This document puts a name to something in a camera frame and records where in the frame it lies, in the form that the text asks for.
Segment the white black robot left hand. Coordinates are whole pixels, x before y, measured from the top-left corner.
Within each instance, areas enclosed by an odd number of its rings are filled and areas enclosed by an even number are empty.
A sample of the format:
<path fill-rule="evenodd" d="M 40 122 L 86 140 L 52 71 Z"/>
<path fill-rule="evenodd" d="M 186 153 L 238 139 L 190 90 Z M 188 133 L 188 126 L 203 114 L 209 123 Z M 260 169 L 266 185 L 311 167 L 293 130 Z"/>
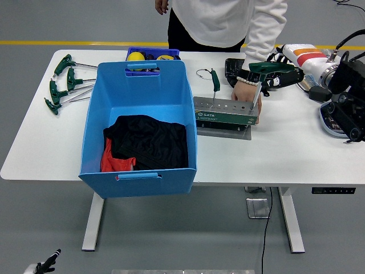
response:
<path fill-rule="evenodd" d="M 45 262 L 30 264 L 24 271 L 24 274 L 44 274 L 55 271 L 54 265 L 61 251 L 61 249 L 57 249 Z"/>

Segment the person's left hand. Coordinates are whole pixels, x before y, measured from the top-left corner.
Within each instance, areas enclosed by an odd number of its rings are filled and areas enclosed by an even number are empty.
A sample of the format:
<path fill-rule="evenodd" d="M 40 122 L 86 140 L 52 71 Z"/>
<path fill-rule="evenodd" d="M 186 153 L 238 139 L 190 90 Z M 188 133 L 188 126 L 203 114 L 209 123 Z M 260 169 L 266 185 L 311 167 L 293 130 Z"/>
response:
<path fill-rule="evenodd" d="M 231 99 L 243 102 L 252 102 L 257 91 L 256 86 L 238 81 L 233 88 Z"/>

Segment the person's right hand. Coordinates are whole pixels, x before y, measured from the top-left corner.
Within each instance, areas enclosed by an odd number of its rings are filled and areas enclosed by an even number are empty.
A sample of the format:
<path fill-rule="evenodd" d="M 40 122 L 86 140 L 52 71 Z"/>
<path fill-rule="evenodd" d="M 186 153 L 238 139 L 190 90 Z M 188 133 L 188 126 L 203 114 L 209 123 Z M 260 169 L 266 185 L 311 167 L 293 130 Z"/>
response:
<path fill-rule="evenodd" d="M 168 0 L 155 0 L 155 9 L 160 15 L 164 15 L 169 10 Z"/>

